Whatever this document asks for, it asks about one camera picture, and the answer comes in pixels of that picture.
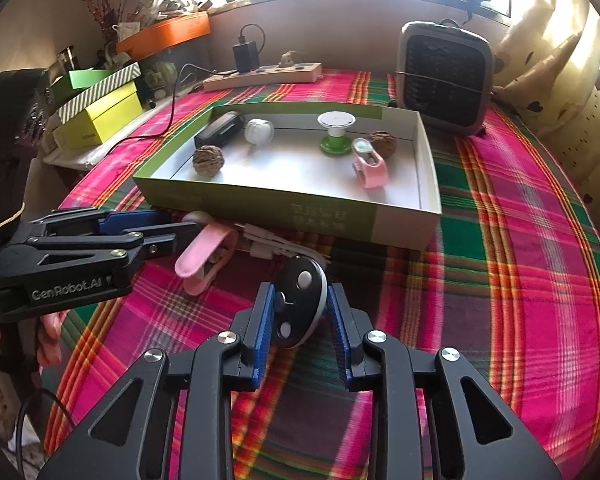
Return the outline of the person's left hand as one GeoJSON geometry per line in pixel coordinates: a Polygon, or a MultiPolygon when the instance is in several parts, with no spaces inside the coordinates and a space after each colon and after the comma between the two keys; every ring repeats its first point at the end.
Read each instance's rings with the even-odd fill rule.
{"type": "Polygon", "coordinates": [[[61,362],[60,336],[67,311],[29,318],[21,323],[0,323],[0,366],[14,372],[61,362]]]}

